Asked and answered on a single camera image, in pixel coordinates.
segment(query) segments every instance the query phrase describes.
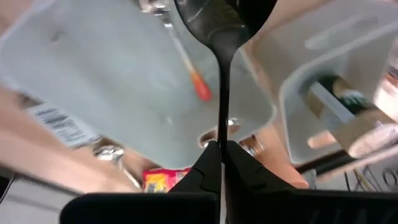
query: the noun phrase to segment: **wooden surface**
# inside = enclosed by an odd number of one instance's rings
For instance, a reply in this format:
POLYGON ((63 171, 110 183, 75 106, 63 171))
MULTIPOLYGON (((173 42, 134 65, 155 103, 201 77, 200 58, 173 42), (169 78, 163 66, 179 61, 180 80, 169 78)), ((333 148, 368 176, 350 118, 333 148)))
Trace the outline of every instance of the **wooden surface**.
MULTIPOLYGON (((327 0, 279 0, 256 37, 325 1, 327 0)), ((0 35, 30 3, 31 0, 0 0, 0 35)), ((137 192, 112 164, 95 159, 89 146, 71 151, 56 140, 24 113, 17 103, 15 93, 0 88, 0 105, 1 165, 80 192, 137 192)), ((288 163, 284 144, 273 126, 261 130, 259 137, 267 145, 267 150, 258 157, 266 167, 270 157, 274 162, 288 163)), ((155 166, 134 151, 128 151, 124 162, 138 176, 142 170, 155 166)))

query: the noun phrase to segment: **red snack wrapper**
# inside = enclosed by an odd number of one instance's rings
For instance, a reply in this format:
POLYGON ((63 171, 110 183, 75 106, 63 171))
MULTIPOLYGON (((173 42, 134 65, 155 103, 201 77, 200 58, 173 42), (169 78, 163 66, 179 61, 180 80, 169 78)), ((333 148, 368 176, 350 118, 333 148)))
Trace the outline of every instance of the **red snack wrapper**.
POLYGON ((145 170, 144 192, 166 193, 176 185, 188 172, 190 168, 183 170, 153 169, 145 170))

